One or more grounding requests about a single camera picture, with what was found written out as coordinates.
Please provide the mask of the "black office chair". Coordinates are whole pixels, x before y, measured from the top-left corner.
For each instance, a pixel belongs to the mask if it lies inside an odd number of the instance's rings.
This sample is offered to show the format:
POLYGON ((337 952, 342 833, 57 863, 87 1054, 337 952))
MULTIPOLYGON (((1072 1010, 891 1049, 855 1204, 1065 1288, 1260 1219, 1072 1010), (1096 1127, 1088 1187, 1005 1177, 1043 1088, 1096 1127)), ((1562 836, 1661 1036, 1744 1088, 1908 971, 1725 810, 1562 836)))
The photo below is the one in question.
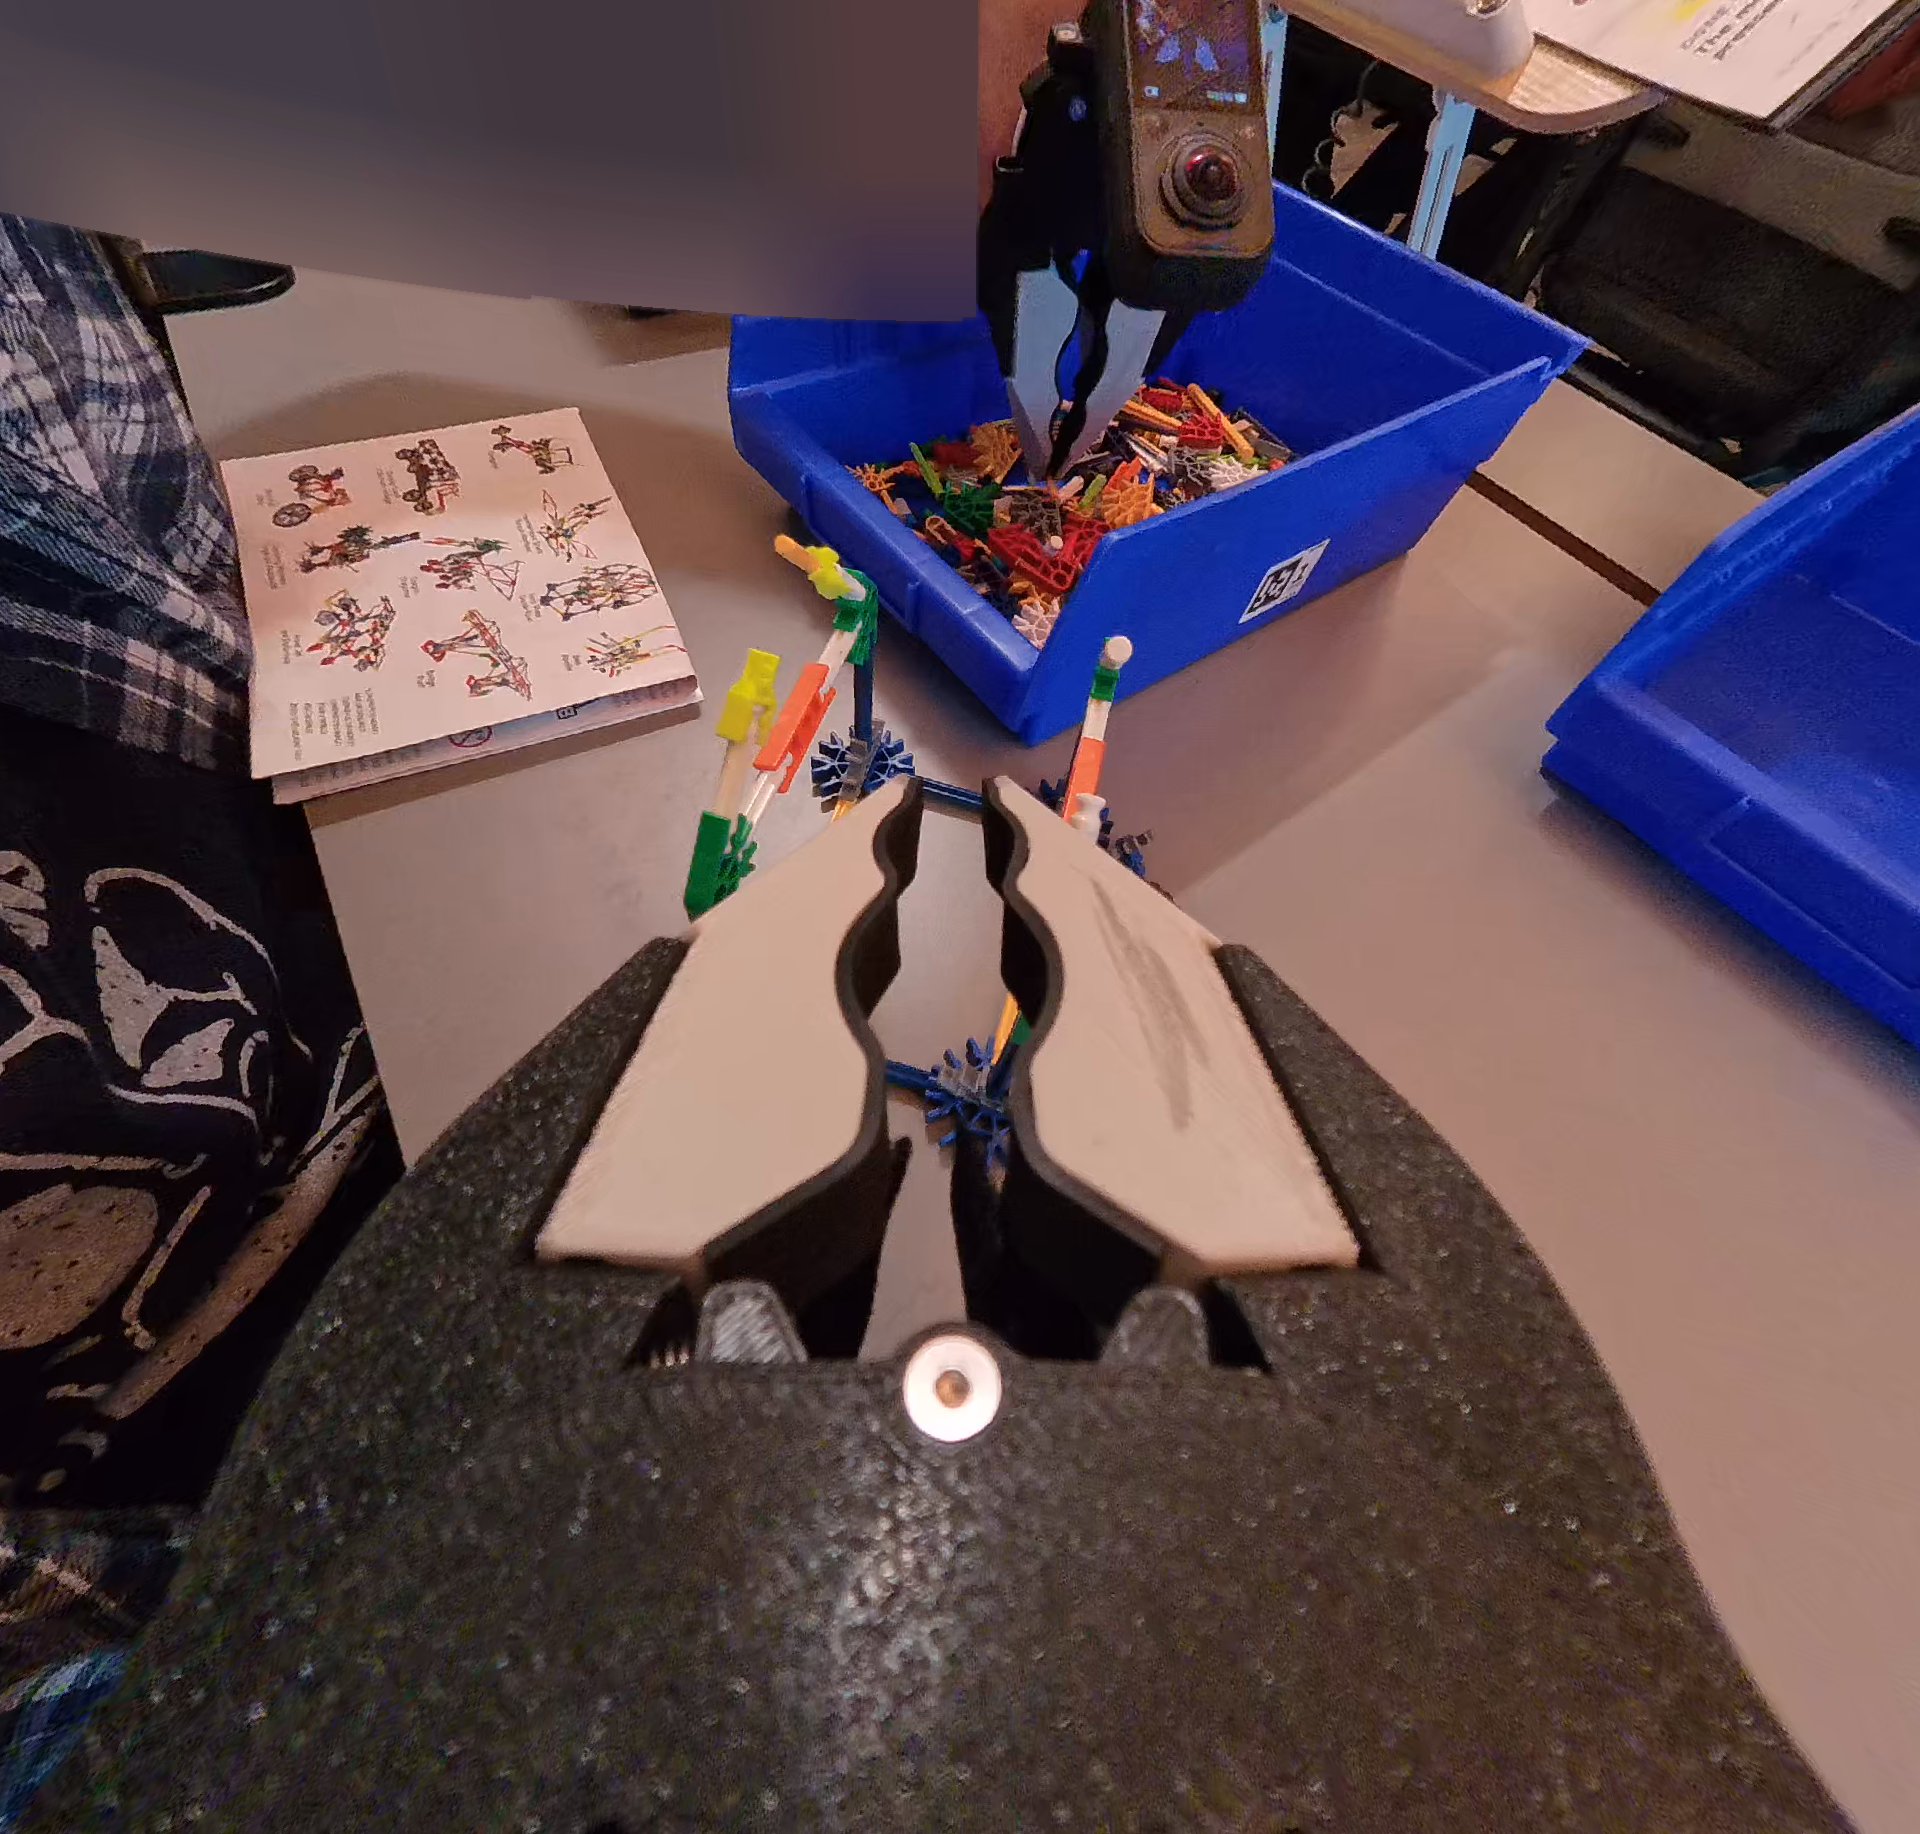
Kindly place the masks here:
POLYGON ((203 248, 144 248, 139 264, 162 318, 252 309, 288 294, 299 278, 286 263, 203 248))

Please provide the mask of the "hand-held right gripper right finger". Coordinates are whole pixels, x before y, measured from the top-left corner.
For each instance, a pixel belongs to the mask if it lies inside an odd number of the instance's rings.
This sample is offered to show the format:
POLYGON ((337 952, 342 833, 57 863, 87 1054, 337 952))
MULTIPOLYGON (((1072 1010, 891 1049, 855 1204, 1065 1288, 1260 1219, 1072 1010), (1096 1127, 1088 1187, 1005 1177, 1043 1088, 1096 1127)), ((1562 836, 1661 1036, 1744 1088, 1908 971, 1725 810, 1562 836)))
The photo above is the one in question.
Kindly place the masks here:
POLYGON ((982 844, 1027 1023, 1005 1082, 1012 1259, 1043 1281, 1352 1269, 1220 943, 1009 775, 982 786, 982 844))

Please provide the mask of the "plaid flannel shirt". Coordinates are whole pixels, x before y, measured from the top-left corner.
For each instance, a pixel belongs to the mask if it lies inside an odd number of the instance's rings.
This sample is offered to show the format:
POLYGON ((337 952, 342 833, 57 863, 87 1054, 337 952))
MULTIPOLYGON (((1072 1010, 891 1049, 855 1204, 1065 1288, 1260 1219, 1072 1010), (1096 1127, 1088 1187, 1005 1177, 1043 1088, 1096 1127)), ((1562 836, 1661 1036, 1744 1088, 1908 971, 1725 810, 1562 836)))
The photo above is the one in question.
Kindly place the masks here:
MULTIPOLYGON (((2 711, 242 775, 227 506, 94 235, 2 218, 2 711)), ((170 1536, 2 1503, 2 1830, 125 1669, 170 1536)))

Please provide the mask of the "dark printed t-shirt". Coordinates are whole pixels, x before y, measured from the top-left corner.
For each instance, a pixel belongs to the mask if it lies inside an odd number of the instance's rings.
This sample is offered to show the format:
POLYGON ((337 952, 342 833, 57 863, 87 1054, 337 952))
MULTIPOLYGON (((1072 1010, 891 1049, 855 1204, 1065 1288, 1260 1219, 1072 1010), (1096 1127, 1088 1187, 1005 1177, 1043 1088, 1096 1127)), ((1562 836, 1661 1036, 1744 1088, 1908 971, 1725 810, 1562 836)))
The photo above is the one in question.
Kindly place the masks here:
POLYGON ((297 810, 2 713, 2 1503, 196 1503, 400 1170, 297 810))

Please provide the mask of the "pile of colourful toy pieces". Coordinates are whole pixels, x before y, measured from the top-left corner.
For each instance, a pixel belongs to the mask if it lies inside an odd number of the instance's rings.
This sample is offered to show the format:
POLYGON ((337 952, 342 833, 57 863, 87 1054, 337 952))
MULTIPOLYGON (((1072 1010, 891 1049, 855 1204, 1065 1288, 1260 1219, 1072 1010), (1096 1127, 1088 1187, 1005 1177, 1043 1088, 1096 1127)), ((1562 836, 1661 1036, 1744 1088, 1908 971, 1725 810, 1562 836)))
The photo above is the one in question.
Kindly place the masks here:
POLYGON ((1065 477, 1033 477, 1009 418, 927 437, 848 475, 1027 646, 1043 646, 1096 550, 1294 462, 1243 404, 1193 379, 1145 379, 1065 477))

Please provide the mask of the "colourful rod and connector model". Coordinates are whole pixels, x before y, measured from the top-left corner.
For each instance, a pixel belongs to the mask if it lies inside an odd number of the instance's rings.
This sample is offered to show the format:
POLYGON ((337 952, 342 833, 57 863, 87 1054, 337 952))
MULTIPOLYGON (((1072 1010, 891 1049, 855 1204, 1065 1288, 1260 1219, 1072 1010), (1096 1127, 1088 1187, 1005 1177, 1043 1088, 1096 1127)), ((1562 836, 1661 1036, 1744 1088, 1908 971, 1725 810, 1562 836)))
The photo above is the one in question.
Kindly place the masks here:
MULTIPOLYGON (((716 716, 723 764, 698 815, 686 863, 682 906, 689 921, 732 898, 750 875, 756 822, 774 798, 790 793, 802 769, 806 769, 813 798, 830 818, 840 818, 889 783, 920 774, 908 746, 872 713, 881 604, 875 579, 848 568, 830 545, 797 542, 787 533, 779 533, 774 545, 832 604, 832 632, 823 654, 797 673, 787 692, 779 692, 779 658, 763 647, 749 651, 730 687, 716 716)), ((1152 836, 1116 833, 1104 794, 1106 729, 1131 654, 1128 637, 1104 640, 1068 769, 1055 783, 1040 783, 1037 798, 1126 869, 1148 875, 1145 853, 1152 836)), ((942 1149, 956 1152, 970 1141, 982 1152, 990 1181, 999 1181, 1012 1149, 1012 1064, 1025 1037, 1025 1018, 1005 998, 990 1043, 966 1043, 960 1054, 946 1052, 937 1065, 900 1059, 885 1065, 889 1085, 917 1099, 942 1149)))

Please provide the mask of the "dark padded chair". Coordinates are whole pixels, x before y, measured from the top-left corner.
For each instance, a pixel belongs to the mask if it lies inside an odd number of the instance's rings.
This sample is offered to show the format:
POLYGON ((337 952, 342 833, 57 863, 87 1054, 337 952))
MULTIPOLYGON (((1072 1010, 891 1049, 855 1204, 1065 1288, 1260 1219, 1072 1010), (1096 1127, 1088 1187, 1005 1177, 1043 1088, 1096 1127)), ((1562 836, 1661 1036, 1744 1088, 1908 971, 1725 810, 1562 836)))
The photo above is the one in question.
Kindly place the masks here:
POLYGON ((1785 131, 1671 100, 1550 247, 1574 379, 1777 485, 1916 404, 1916 92, 1785 131))

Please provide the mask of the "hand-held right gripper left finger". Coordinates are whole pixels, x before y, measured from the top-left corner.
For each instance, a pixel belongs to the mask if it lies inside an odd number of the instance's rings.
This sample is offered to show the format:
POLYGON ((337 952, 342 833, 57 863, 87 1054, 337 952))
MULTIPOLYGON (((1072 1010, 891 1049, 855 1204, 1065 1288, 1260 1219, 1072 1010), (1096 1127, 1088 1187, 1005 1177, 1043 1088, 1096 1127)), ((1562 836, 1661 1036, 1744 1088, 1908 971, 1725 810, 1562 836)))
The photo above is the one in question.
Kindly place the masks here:
POLYGON ((840 1281, 875 1259, 891 1156, 872 1010, 920 836, 923 783, 891 781, 692 923, 539 1259, 679 1281, 840 1281))

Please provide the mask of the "white tilting side stand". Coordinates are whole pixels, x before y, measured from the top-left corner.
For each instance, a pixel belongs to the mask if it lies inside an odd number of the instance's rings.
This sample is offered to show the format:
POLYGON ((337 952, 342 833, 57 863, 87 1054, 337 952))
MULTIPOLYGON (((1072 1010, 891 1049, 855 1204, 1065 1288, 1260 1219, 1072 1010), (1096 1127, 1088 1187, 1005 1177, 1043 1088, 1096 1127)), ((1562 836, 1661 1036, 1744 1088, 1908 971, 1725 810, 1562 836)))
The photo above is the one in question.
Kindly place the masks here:
POLYGON ((1261 0, 1271 170, 1522 294, 1664 92, 1541 42, 1514 0, 1472 4, 1261 0))

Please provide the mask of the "blue plastic bin with label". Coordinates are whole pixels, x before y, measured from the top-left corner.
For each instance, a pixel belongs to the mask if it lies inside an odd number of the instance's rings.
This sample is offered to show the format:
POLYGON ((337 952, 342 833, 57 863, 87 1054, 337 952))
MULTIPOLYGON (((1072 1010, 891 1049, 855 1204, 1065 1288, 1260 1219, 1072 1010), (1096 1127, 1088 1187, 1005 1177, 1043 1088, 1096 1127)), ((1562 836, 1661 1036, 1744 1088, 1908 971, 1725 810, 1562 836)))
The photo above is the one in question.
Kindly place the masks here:
POLYGON ((1586 350, 1325 204, 1271 193, 1261 281, 1195 318, 1164 369, 1243 404, 1294 459, 1106 535, 1047 646, 1027 646, 850 477, 855 462, 1005 410, 987 324, 732 320, 737 455, 1023 743, 1077 724, 1112 632, 1134 641, 1117 681, 1134 695, 1406 556, 1586 350))

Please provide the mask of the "empty blue plastic bin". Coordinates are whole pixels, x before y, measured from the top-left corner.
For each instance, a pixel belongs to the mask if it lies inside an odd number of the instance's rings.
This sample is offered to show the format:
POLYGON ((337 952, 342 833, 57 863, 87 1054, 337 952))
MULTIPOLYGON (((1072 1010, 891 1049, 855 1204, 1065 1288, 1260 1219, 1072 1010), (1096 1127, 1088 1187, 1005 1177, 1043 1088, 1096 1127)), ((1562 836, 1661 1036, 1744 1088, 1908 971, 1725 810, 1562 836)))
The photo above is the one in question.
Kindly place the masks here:
POLYGON ((1541 775, 1916 1043, 1916 408, 1703 545, 1541 775))

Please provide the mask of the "toy model picture booklet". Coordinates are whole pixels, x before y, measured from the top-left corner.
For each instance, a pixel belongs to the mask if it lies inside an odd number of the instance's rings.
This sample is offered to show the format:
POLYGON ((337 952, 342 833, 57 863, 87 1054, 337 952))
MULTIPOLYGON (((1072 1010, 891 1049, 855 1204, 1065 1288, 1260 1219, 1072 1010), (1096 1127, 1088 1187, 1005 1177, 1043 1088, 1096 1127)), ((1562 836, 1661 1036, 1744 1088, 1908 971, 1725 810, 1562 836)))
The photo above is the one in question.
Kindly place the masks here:
POLYGON ((227 459, 248 764, 278 804, 703 692, 578 408, 227 459))

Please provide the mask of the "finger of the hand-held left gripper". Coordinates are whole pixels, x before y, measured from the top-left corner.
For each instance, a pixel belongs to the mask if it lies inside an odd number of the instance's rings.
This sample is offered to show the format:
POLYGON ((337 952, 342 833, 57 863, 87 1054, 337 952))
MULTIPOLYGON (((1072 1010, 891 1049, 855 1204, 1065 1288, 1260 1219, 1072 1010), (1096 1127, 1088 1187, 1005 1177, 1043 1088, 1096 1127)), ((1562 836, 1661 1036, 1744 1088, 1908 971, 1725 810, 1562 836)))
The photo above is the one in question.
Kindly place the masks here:
POLYGON ((1059 264, 1018 272, 1009 333, 1002 382, 1025 470, 1027 477, 1063 477, 1088 427, 1077 364, 1063 388, 1063 359, 1074 354, 1082 333, 1074 278, 1059 264))
POLYGON ((1092 455, 1121 404, 1188 330, 1188 311, 1134 309, 1112 297, 1077 301, 1072 330, 1074 374, 1065 403, 1065 470, 1092 455))

